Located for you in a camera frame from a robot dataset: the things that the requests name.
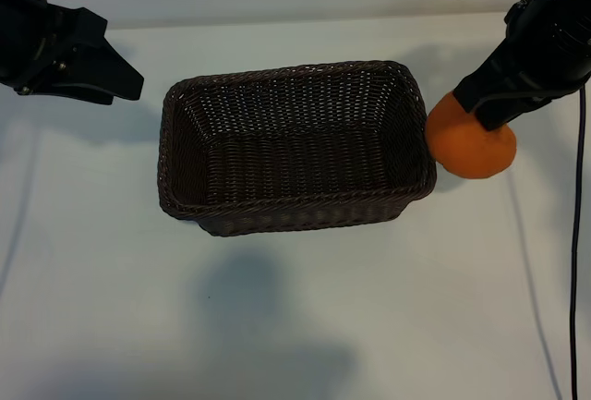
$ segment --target white table surface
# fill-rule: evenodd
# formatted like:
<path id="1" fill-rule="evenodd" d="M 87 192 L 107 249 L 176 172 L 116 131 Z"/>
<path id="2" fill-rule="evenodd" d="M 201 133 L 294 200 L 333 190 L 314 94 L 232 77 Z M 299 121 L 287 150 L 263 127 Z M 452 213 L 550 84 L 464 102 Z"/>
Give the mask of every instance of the white table surface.
<path id="1" fill-rule="evenodd" d="M 508 172 L 440 170 L 391 223 L 214 238 L 158 205 L 162 100 L 180 79 L 392 59 L 430 109 L 503 32 L 498 14 L 116 30 L 146 78 L 138 103 L 0 90 L 0 397 L 568 399 L 576 97 L 513 122 Z"/>

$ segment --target woven pattern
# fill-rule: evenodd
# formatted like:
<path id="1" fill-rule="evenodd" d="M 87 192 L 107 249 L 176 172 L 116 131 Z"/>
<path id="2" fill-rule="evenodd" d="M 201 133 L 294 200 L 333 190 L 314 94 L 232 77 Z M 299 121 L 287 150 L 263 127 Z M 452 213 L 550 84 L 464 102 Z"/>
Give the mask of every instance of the woven pattern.
<path id="1" fill-rule="evenodd" d="M 197 77 L 163 108 L 163 209 L 213 235 L 397 217 L 435 186 L 408 69 L 350 62 Z"/>

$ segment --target orange fruit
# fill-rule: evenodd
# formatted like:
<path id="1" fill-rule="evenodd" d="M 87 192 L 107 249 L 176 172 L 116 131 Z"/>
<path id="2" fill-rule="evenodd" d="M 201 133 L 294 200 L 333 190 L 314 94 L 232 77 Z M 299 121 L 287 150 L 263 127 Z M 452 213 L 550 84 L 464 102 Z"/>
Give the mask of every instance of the orange fruit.
<path id="1" fill-rule="evenodd" d="M 487 131 L 448 93 L 428 116 L 425 138 L 431 155 L 452 174 L 488 178 L 507 169 L 517 153 L 513 131 Z"/>

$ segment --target wicker basket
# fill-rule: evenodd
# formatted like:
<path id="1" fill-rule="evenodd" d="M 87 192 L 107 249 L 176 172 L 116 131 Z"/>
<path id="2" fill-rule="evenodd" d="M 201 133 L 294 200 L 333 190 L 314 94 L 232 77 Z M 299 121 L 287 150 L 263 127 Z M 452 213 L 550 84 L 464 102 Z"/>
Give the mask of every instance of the wicker basket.
<path id="1" fill-rule="evenodd" d="M 164 100 L 160 203 L 215 236 L 391 220 L 435 186 L 425 119 L 390 61 L 188 79 Z"/>

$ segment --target black cable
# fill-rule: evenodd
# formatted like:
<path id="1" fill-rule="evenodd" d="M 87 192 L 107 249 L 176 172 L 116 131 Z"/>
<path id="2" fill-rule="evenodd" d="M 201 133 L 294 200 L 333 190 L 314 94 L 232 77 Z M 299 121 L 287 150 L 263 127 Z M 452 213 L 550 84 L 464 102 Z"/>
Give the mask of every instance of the black cable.
<path id="1" fill-rule="evenodd" d="M 576 190 L 574 194 L 573 243 L 571 247 L 571 308 L 569 315 L 569 329 L 571 339 L 571 390 L 573 393 L 573 400 L 578 400 L 579 398 L 576 369 L 576 283 L 577 262 L 579 255 L 579 227 L 581 225 L 581 205 L 583 200 L 583 157 L 585 153 L 585 121 L 587 107 L 585 86 L 581 89 L 580 94 L 581 115 L 579 120 L 579 141 L 576 154 Z"/>

